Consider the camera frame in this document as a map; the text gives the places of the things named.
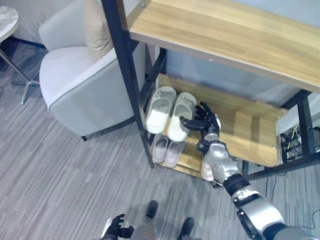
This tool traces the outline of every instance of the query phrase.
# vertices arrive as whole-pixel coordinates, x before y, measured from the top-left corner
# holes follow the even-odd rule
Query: robot forearm
[[[212,141],[204,161],[211,166],[215,181],[229,193],[238,209],[236,214],[251,239],[317,239],[301,229],[285,225],[278,209],[240,174],[224,143]]]

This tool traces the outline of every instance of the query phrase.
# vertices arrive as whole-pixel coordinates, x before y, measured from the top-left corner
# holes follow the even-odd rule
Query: wire
[[[276,175],[276,176],[275,176],[275,180],[274,180],[273,189],[272,189],[272,194],[271,194],[271,202],[273,202],[273,200],[274,200],[274,194],[275,194],[277,179],[278,179],[278,178],[277,178],[277,175]]]
[[[313,213],[312,213],[312,217],[311,217],[311,220],[312,220],[312,227],[309,227],[309,226],[291,226],[291,227],[294,227],[294,228],[301,228],[301,229],[315,229],[316,228],[316,225],[315,225],[315,220],[314,220],[314,216],[316,214],[316,212],[320,212],[320,208],[315,210]]]
[[[277,178],[277,175],[276,175],[276,176],[275,176],[275,180],[274,180],[274,185],[273,185],[273,188],[272,188],[272,193],[271,193],[271,202],[273,202],[273,200],[274,200],[274,194],[275,194],[277,179],[278,179],[278,178]],[[265,196],[267,196],[268,183],[269,183],[269,177],[267,177],[267,179],[266,179],[266,184],[265,184]],[[309,227],[309,226],[291,226],[291,227],[301,228],[301,229],[315,229],[315,228],[316,228],[316,225],[315,225],[314,216],[315,216],[316,212],[320,212],[320,208],[317,209],[317,210],[315,210],[315,211],[312,213],[312,216],[311,216],[312,227]]]
[[[267,196],[267,190],[268,190],[268,182],[269,182],[269,177],[266,178],[266,183],[265,183],[265,196]]]
[[[298,134],[298,132],[297,132],[298,126],[299,126],[299,125],[296,125],[296,126],[293,128],[292,135],[291,135],[291,141],[292,141],[292,139],[294,138],[295,133]],[[291,142],[289,142],[289,144],[288,144],[288,147],[287,147],[288,150],[290,149],[290,145],[291,145]],[[289,152],[286,153],[286,159],[288,159],[288,158],[289,158]]]

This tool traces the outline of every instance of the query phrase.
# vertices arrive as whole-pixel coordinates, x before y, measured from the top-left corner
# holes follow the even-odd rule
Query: cushion
[[[105,12],[97,0],[85,0],[84,35],[93,61],[98,61],[112,48]]]
[[[56,94],[94,64],[86,46],[60,48],[48,52],[40,66],[43,99],[50,106]]]

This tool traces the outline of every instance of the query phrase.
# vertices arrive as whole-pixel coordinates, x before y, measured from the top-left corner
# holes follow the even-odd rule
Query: wooden shelf
[[[198,101],[206,102],[212,111],[219,115],[222,122],[220,140],[227,144],[231,155],[266,167],[277,165],[275,121],[286,114],[287,110],[164,74],[159,74],[157,80],[159,87],[171,86],[177,94],[181,92],[193,94]],[[167,135],[169,124],[170,119],[162,134]],[[196,148],[199,139],[199,132],[190,132],[174,170],[201,178],[202,156]]]
[[[229,0],[144,0],[127,18],[133,40],[320,93],[320,31]]]

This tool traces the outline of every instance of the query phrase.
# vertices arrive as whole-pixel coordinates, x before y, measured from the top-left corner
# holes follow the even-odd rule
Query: black shoe
[[[194,225],[195,225],[195,220],[192,217],[188,217],[186,220],[184,220],[180,235],[177,240],[182,240],[183,236],[190,235],[192,229],[194,228]]]
[[[146,214],[145,214],[145,216],[148,217],[148,218],[153,219],[153,218],[155,217],[156,213],[157,213],[157,209],[158,209],[158,203],[157,203],[157,201],[152,200],[152,201],[149,203],[149,205],[148,205],[148,207],[147,207],[147,209],[146,209]]]

